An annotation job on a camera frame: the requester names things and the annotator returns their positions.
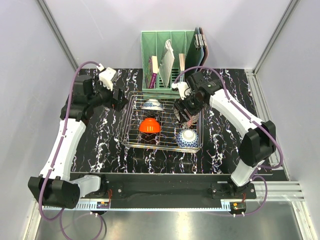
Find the red geometric patterned bowl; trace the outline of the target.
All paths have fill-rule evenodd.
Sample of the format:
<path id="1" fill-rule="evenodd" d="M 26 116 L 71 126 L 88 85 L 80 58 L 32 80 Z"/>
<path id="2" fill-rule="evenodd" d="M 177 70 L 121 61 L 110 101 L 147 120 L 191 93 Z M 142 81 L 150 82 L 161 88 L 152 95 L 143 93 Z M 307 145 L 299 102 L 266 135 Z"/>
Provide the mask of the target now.
<path id="1" fill-rule="evenodd" d="M 193 115 L 189 121 L 184 122 L 182 125 L 185 128 L 190 129 L 192 127 L 192 125 L 198 121 L 198 119 L 199 119 L 199 114 Z"/>

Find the orange plastic bowl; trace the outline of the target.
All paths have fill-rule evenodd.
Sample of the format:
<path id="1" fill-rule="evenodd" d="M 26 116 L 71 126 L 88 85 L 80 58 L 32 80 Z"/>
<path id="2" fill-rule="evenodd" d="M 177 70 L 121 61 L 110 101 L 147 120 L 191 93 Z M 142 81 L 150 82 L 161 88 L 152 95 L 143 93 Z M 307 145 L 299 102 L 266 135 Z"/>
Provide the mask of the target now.
<path id="1" fill-rule="evenodd" d="M 146 134 L 155 134 L 161 131 L 161 125 L 155 118 L 148 117 L 139 125 L 139 131 Z"/>

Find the blue white porcelain bowl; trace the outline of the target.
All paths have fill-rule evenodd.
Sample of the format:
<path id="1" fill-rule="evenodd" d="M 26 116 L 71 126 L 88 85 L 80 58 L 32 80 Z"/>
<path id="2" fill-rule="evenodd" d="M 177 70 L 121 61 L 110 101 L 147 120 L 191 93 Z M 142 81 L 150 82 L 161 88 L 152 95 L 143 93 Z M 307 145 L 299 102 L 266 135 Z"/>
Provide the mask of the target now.
<path id="1" fill-rule="evenodd" d="M 149 99 L 142 104 L 142 110 L 163 111 L 163 105 L 157 99 Z"/>

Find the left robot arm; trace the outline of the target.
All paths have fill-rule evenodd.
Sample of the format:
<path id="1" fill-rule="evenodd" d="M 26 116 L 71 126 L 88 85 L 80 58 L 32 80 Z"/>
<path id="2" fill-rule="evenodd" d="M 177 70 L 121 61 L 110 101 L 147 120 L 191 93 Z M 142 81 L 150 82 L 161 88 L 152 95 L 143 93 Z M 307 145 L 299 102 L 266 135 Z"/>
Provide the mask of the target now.
<path id="1" fill-rule="evenodd" d="M 39 205 L 73 209 L 81 197 L 92 193 L 103 198 L 108 186 L 97 175 L 71 180 L 71 165 L 94 109 L 105 106 L 121 111 L 128 100 L 122 89 L 114 97 L 117 73 L 100 73 L 97 77 L 77 76 L 72 93 L 61 110 L 59 130 L 50 156 L 38 177 L 32 176 L 28 188 Z"/>

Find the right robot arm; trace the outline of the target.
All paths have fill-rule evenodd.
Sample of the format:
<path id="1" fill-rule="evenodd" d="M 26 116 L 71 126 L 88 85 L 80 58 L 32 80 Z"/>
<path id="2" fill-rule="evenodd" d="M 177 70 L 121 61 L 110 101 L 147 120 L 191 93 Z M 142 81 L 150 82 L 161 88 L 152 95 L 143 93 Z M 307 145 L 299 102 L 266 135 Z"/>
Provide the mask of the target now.
<path id="1" fill-rule="evenodd" d="M 276 126 L 263 121 L 245 109 L 226 89 L 222 78 L 206 80 L 200 71 L 191 74 L 186 81 L 171 84 L 179 93 L 174 102 L 180 123 L 187 123 L 205 105 L 219 111 L 239 132 L 242 141 L 238 148 L 240 160 L 223 191 L 232 198 L 239 198 L 258 170 L 277 147 Z"/>

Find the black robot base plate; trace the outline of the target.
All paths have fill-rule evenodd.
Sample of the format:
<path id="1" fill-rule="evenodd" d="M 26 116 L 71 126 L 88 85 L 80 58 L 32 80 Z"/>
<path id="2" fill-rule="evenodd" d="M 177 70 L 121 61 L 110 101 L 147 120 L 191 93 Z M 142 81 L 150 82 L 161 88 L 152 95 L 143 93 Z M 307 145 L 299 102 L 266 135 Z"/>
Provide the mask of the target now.
<path id="1" fill-rule="evenodd" d="M 229 174 L 173 173 L 97 173 L 101 177 L 99 190 L 86 197 L 103 198 L 111 190 L 113 199 L 131 196 L 200 196 L 210 199 L 245 199 L 257 197 L 255 186 L 246 183 L 237 187 Z"/>

